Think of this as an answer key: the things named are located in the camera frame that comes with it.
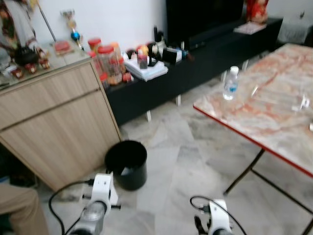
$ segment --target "plastic water bottle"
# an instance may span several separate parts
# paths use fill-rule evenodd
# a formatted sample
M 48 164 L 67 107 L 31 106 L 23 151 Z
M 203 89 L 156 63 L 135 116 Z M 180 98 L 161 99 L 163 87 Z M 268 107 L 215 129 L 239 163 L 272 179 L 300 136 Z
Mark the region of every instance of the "plastic water bottle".
M 223 92 L 223 97 L 226 100 L 232 100 L 234 98 L 234 94 L 238 88 L 238 72 L 239 68 L 233 66 L 230 68 L 230 72 L 226 76 Z

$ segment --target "tile floor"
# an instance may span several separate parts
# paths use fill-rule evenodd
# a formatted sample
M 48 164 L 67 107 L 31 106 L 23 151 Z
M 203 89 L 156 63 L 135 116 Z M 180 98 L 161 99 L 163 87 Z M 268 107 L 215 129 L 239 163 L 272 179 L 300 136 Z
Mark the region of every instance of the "tile floor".
M 180 107 L 167 102 L 152 110 L 150 123 L 142 116 L 121 126 L 125 139 L 146 146 L 148 180 L 136 192 L 117 187 L 122 209 L 111 212 L 104 235 L 197 235 L 193 216 L 199 213 L 189 205 L 189 198 L 196 194 L 224 198 L 223 190 L 253 160 L 257 146 L 192 108 L 218 82 L 213 79 L 183 94 Z M 270 154 L 264 155 L 257 169 L 313 208 L 312 179 Z M 59 235 L 59 225 L 47 209 L 50 194 L 41 187 L 51 235 Z M 249 235 L 299 235 L 312 219 L 252 174 L 224 199 Z M 54 203 L 66 227 L 83 206 L 81 200 Z M 206 224 L 207 216 L 201 218 Z M 234 225 L 234 235 L 241 234 Z

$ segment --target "khaki pants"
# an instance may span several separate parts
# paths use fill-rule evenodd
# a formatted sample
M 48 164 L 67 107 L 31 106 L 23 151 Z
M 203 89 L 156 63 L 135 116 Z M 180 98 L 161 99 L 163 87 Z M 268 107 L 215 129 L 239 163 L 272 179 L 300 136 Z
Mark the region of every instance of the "khaki pants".
M 48 235 L 38 194 L 30 188 L 0 184 L 0 214 L 9 214 L 17 235 Z

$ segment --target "white wall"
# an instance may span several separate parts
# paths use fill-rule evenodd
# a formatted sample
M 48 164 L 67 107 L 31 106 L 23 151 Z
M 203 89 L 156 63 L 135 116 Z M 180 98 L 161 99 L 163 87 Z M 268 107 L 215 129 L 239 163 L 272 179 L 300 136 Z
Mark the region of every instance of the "white wall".
M 88 50 L 87 41 L 95 36 L 104 44 L 117 41 L 126 50 L 151 41 L 154 25 L 166 31 L 165 0 L 39 0 L 39 3 L 57 39 L 70 35 L 60 12 L 74 9 L 77 30 Z M 32 23 L 40 43 L 53 40 L 38 8 Z
M 313 0 L 269 0 L 268 15 L 299 17 L 305 11 L 305 18 L 313 18 Z

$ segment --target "black tv cabinet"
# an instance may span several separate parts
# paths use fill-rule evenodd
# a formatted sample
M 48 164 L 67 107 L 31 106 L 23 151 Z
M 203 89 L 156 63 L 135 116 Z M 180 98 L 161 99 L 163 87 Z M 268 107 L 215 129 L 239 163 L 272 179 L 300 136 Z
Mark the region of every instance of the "black tv cabinet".
M 209 81 L 229 67 L 273 50 L 282 19 L 269 19 L 265 29 L 245 35 L 229 32 L 205 42 L 205 46 L 191 51 L 193 62 L 184 60 L 170 66 L 167 74 L 148 82 L 134 82 L 106 90 L 118 125 L 138 117 L 179 94 Z

